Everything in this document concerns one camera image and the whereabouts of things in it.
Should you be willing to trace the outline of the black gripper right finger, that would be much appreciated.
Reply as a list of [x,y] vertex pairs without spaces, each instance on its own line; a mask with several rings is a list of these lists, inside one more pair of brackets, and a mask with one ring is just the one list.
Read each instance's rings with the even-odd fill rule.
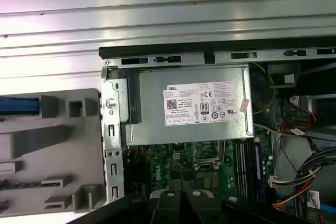
[[243,196],[233,195],[218,200],[208,193],[204,190],[186,193],[198,223],[307,223]]

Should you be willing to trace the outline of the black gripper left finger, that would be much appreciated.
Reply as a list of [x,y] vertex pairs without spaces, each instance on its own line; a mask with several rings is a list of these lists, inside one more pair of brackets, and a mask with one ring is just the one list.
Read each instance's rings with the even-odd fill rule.
[[180,192],[162,189],[152,196],[127,195],[70,223],[178,223]]

